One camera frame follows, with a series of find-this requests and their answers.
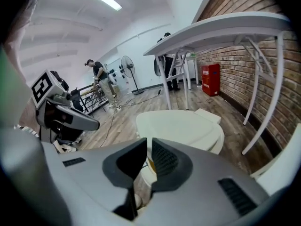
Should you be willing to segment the large white folding table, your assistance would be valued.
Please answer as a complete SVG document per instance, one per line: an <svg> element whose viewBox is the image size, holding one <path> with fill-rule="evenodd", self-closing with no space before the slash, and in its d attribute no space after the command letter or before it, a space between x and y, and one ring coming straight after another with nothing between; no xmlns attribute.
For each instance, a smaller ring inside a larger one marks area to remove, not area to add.
<svg viewBox="0 0 301 226"><path fill-rule="evenodd" d="M244 120L251 114L259 77L274 84L274 91L268 111L251 142L243 149L245 155L262 135L276 108L284 76L285 31L291 29L289 18L270 12L237 12L214 16L191 24L156 43L143 53L158 59L165 54L174 54L183 67L187 53L208 49L243 46L255 62L254 87L250 105ZM273 37L277 46L277 72L273 73L270 63L260 50L259 42Z"/></svg>

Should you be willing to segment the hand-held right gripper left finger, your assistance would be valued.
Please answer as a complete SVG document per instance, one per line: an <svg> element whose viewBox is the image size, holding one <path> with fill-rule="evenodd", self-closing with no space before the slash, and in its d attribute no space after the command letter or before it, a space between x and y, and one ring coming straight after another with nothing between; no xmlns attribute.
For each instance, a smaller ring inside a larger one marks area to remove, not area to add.
<svg viewBox="0 0 301 226"><path fill-rule="evenodd" d="M147 139L141 138L116 151L103 161L103 173L110 182L127 190L125 202L113 212L130 221L136 218L134 180L140 173L147 156Z"/></svg>

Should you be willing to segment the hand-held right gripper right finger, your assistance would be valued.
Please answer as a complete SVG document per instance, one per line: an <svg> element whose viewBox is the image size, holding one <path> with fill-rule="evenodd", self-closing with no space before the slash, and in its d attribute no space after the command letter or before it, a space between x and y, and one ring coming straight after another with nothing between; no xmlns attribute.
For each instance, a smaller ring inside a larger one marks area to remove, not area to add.
<svg viewBox="0 0 301 226"><path fill-rule="evenodd" d="M153 193L174 191L192 174L190 157L158 138L152 139L151 157L157 175L157 181L151 185Z"/></svg>

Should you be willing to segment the person's left forearm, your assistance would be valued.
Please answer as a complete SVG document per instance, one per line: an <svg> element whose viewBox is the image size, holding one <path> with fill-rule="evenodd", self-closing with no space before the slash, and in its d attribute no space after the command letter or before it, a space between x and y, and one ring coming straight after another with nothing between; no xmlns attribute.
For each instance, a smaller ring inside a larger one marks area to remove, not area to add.
<svg viewBox="0 0 301 226"><path fill-rule="evenodd" d="M41 126L37 121L37 110L32 98L30 98L30 100L26 104L26 107L19 119L18 125L21 127L31 128L36 133L40 132Z"/></svg>

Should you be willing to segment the red box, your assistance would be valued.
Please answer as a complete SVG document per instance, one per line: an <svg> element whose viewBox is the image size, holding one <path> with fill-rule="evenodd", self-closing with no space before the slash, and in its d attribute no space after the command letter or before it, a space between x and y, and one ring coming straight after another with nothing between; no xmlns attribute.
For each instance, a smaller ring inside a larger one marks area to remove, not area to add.
<svg viewBox="0 0 301 226"><path fill-rule="evenodd" d="M210 97L220 94L220 65L203 65L201 69L202 90Z"/></svg>

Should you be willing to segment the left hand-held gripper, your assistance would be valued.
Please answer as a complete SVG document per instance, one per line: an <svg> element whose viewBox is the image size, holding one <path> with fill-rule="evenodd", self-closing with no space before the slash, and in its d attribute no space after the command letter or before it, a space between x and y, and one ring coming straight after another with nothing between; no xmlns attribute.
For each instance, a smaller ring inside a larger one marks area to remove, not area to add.
<svg viewBox="0 0 301 226"><path fill-rule="evenodd" d="M41 141L53 143L60 140L71 143L83 131L99 129L99 121L71 106L71 94L50 71L44 71L31 85L31 89L37 121L41 126Z"/></svg>

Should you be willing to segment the black metal railing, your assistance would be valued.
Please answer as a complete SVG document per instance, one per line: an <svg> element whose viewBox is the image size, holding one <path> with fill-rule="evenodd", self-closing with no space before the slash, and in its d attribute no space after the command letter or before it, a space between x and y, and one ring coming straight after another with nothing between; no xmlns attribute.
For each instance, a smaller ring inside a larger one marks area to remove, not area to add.
<svg viewBox="0 0 301 226"><path fill-rule="evenodd" d="M87 115L92 115L98 109L106 111L104 106L108 104L108 99L105 96L99 85L93 87L93 84L83 88L76 88L70 92L71 101L75 109Z"/></svg>

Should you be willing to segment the black standing fan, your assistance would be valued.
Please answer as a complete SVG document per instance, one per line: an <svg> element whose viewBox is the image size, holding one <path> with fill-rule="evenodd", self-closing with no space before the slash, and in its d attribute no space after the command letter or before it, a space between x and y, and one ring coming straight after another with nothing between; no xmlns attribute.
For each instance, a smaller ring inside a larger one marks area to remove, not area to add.
<svg viewBox="0 0 301 226"><path fill-rule="evenodd" d="M141 93L143 93L142 90L138 89L136 80L135 80L135 66L133 61L128 56L123 56L121 59L121 70L124 73L124 75L128 78L132 78L136 87L136 91L133 92L133 95L137 96Z"/></svg>

